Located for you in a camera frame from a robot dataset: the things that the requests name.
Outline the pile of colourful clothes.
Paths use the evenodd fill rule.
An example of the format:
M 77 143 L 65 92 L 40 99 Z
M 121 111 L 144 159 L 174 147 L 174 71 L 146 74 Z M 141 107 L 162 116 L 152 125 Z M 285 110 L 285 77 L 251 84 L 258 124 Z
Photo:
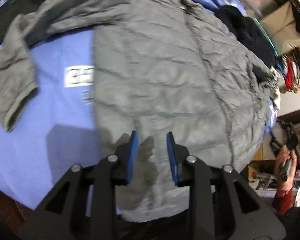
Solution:
M 300 2 L 298 0 L 288 2 L 295 20 L 296 34 L 300 35 Z M 284 68 L 282 75 L 286 89 L 297 94 L 300 90 L 300 38 L 297 38 L 291 49 L 281 56 L 281 64 Z

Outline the blue patterned bed sheet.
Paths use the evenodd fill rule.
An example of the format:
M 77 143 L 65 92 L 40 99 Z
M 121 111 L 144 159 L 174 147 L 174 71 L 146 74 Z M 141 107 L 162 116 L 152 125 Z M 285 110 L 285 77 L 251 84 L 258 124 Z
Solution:
M 38 87 L 15 128 L 0 124 L 6 192 L 30 208 L 71 165 L 93 165 L 124 142 L 110 154 L 102 150 L 93 106 L 94 33 L 93 26 L 78 28 L 31 46 Z

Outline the black white patterned garment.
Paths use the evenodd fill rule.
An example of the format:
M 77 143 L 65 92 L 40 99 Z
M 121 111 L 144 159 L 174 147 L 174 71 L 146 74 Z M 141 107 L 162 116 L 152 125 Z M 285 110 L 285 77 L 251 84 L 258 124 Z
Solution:
M 274 108 L 279 111 L 281 109 L 281 96 L 279 89 L 280 74 L 273 66 L 270 68 L 270 71 L 274 79 L 270 89 L 270 98 L 273 101 Z

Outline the dark navy fleece garment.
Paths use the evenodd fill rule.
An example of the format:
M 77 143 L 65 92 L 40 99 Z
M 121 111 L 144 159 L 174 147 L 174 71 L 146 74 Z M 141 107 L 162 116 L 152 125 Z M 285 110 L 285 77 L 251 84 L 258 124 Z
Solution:
M 274 66 L 275 51 L 252 18 L 243 16 L 232 5 L 220 7 L 215 12 L 215 16 L 227 26 L 241 44 L 261 59 L 269 69 Z

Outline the grey puffer jacket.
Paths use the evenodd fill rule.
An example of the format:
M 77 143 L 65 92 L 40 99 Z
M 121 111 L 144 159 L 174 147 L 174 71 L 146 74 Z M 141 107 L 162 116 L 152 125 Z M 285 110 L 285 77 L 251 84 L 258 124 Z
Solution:
M 119 187 L 125 220 L 147 222 L 186 210 L 189 191 L 173 185 L 166 134 L 207 165 L 237 171 L 262 144 L 268 67 L 216 16 L 191 0 L 46 0 L 18 15 L 0 50 L 0 124 L 15 128 L 38 87 L 30 47 L 78 28 L 95 28 L 93 106 L 101 146 L 135 130 L 132 182 Z

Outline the beige fabric storage bag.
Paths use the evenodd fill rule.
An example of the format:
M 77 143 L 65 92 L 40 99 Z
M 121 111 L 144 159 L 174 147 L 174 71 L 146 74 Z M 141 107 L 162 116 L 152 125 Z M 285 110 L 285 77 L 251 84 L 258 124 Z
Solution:
M 281 4 L 264 17 L 260 25 L 271 39 L 278 55 L 289 54 L 300 47 L 300 2 L 277 0 Z

